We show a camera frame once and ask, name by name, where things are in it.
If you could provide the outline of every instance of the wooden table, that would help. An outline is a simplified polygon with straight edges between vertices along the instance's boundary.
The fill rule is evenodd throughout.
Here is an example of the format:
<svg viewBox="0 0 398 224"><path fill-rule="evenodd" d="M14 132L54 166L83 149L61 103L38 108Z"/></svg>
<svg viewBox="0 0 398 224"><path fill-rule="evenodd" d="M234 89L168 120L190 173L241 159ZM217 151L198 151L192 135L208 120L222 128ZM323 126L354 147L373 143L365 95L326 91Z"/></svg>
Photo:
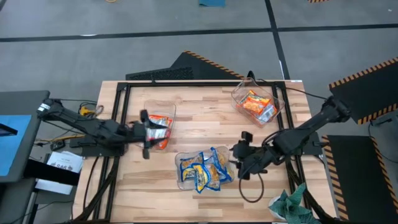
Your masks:
<svg viewBox="0 0 398 224"><path fill-rule="evenodd" d="M213 80L210 82L239 82L239 80ZM285 81L287 87L304 90L302 82ZM99 93L98 104L104 106L99 118L110 119L116 94L117 81L105 81ZM163 151L151 151L150 159L142 158L142 149L133 144L120 158L118 181L113 201L111 222L271 222L276 220L268 210L269 200L285 189L289 182L285 165L267 167L264 179L264 197L258 203L247 203L238 190L238 180L221 186L220 192L204 190L182 191L177 187L174 157L178 152L193 152L211 146L236 144L241 131L253 133L253 145L278 130L275 121L258 128L231 106L233 87L134 87L131 89L127 122L137 120L146 100L168 100L177 105L177 119L169 145ZM294 125L299 126L311 117L307 98L303 93L287 90ZM123 104L120 103L117 121ZM284 126L287 127L285 113ZM303 169L307 185L324 210L335 217L328 181L323 164L313 156L303 156ZM75 216L81 213L83 197L94 158L83 164L73 206ZM87 203L94 196L100 179L102 158L99 159L88 189ZM258 176L243 181L246 197L254 199L260 194ZM104 217L107 193L101 204L100 218Z"/></svg>

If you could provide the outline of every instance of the clear plastic container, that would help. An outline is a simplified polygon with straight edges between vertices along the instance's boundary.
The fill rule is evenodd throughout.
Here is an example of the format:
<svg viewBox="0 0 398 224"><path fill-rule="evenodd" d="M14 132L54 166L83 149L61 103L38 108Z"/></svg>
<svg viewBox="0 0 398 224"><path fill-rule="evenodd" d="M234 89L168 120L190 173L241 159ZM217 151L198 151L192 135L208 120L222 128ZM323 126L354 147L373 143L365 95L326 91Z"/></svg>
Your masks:
<svg viewBox="0 0 398 224"><path fill-rule="evenodd" d="M169 128L172 132L175 121L176 105L171 101L160 101L160 100L147 100L144 103L144 109L148 111L149 117L151 115L166 116L171 119ZM165 149L167 147L168 139L154 146L153 149Z"/></svg>
<svg viewBox="0 0 398 224"><path fill-rule="evenodd" d="M253 91L255 95L260 96L261 98L270 99L270 102L268 102L261 114L245 109L242 106L242 103L250 94L250 91ZM272 94L257 85L252 78L245 78L241 83L239 83L239 85L232 91L231 96L232 107L260 128L263 128L267 123L271 122L285 106L285 102L283 100L273 97Z"/></svg>
<svg viewBox="0 0 398 224"><path fill-rule="evenodd" d="M222 155L224 155L224 157L227 158L227 160L228 160L229 150L227 147L225 147L225 146L217 147L216 150L219 153L221 153ZM195 181L193 179L188 179L188 180L184 180L184 181L182 181L182 179L181 179L181 170L180 170L181 159L193 158L201 152L203 152L203 157L205 160L209 159L213 155L211 149L208 149L208 150L197 151L197 152L180 152L175 156L175 165L177 167L177 185L181 190L194 190L195 189ZM231 163L227 162L227 169L229 169L233 173L233 170L231 169L230 166L231 166ZM221 185L232 182L233 176L234 175L232 175L232 180L226 180L226 181L222 182Z"/></svg>

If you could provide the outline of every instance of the blue object on floor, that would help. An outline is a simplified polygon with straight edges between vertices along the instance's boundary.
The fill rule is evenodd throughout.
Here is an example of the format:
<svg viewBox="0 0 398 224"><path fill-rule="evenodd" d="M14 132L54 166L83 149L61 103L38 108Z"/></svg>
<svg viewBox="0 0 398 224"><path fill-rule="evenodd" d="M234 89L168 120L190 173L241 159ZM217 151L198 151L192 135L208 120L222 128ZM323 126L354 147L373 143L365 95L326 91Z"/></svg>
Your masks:
<svg viewBox="0 0 398 224"><path fill-rule="evenodd" d="M8 175L31 117L31 115L0 115L0 123L18 131L15 136L0 137L0 176Z"/></svg>
<svg viewBox="0 0 398 224"><path fill-rule="evenodd" d="M199 0L200 6L225 7L225 0Z"/></svg>

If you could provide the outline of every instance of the white label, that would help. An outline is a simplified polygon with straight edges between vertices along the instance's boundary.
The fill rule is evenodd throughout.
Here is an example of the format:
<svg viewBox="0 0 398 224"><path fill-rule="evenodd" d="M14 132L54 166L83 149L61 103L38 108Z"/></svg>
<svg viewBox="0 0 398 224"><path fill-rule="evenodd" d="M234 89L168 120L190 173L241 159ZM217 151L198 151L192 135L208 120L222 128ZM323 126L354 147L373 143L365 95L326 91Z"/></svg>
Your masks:
<svg viewBox="0 0 398 224"><path fill-rule="evenodd" d="M42 103L42 104L40 105L40 107L43 107L44 109L47 109L47 110L50 109L50 106L49 106L49 105L46 105L46 104L44 104L44 103Z"/></svg>

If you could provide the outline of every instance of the snack bag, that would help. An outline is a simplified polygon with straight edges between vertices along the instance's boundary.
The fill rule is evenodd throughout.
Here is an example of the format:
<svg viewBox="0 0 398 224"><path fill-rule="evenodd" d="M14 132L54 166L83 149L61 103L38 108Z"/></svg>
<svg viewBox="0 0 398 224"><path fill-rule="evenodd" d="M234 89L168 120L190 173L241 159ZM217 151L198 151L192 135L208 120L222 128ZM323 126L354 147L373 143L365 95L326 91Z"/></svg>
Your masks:
<svg viewBox="0 0 398 224"><path fill-rule="evenodd" d="M203 152L200 152L197 156L188 159L181 159L180 172L181 180L184 181L195 176L195 170L192 170L192 164L202 164Z"/></svg>
<svg viewBox="0 0 398 224"><path fill-rule="evenodd" d="M232 170L231 166L226 167L226 175L228 180L233 180L235 178L234 171Z"/></svg>
<svg viewBox="0 0 398 224"><path fill-rule="evenodd" d="M183 172L182 172L182 181L187 180L187 179L192 179L195 177L195 169L194 168L186 168Z"/></svg>
<svg viewBox="0 0 398 224"><path fill-rule="evenodd" d="M249 92L242 98L238 105L241 105L250 95L256 95L256 93L253 90L249 90Z"/></svg>
<svg viewBox="0 0 398 224"><path fill-rule="evenodd" d="M154 115L151 114L149 115L150 121L152 121L155 124L163 125L166 127L171 127L171 124L173 122L173 119L170 119L168 116L160 116L160 115ZM148 139L158 139L158 138L166 138L170 133L168 133L167 129L147 129L147 136ZM165 149L167 146L167 143L169 142L168 139L165 139L158 143L159 147L161 149Z"/></svg>
<svg viewBox="0 0 398 224"><path fill-rule="evenodd" d="M259 124L265 124L277 113L271 99L263 98L252 90L236 105L236 109L250 112L252 121Z"/></svg>
<svg viewBox="0 0 398 224"><path fill-rule="evenodd" d="M272 104L268 104L262 114L260 116L257 117L257 119L260 121L260 123L264 124L265 122L267 122L268 120L270 120L270 118L272 116L274 116L276 114L276 108L274 105Z"/></svg>
<svg viewBox="0 0 398 224"><path fill-rule="evenodd" d="M243 102L242 107L256 115L261 115L261 113L264 111L264 108L268 105L269 102L270 99L265 99L255 95L249 95L249 97Z"/></svg>
<svg viewBox="0 0 398 224"><path fill-rule="evenodd" d="M211 180L211 177L204 164L192 164L192 167L196 171L195 190L200 194Z"/></svg>
<svg viewBox="0 0 398 224"><path fill-rule="evenodd" d="M235 174L230 166L228 165L228 160L225 158L224 154L218 152L215 148L211 148L213 152L214 164L217 168L218 174L220 176L220 182L225 182L227 180L233 180Z"/></svg>
<svg viewBox="0 0 398 224"><path fill-rule="evenodd" d="M216 168L220 171L223 171L224 173L226 172L226 158L224 155L219 153L215 148L211 148L211 151L213 153L213 160Z"/></svg>
<svg viewBox="0 0 398 224"><path fill-rule="evenodd" d="M219 153L215 148L211 148L211 151L213 153L212 158L215 167L217 168L218 175L220 176L220 182L224 182L228 179L228 175L226 173L226 165L227 165L227 159L222 155L222 153Z"/></svg>
<svg viewBox="0 0 398 224"><path fill-rule="evenodd" d="M210 174L210 181L206 184L206 187L211 190L219 191L221 188L221 183L216 166L214 164L207 164L205 167Z"/></svg>
<svg viewBox="0 0 398 224"><path fill-rule="evenodd" d="M224 182L225 180L227 180L227 178L226 178L226 173L225 173L225 172L222 172L221 169L219 170L219 169L217 168L218 165L215 164L215 160L214 160L214 157L213 157L213 156L211 156L210 158L208 158L207 160L205 160L205 166L207 166L208 164L213 164L213 165L215 165L215 168L216 168L216 170L217 170L218 178L219 178L220 182Z"/></svg>

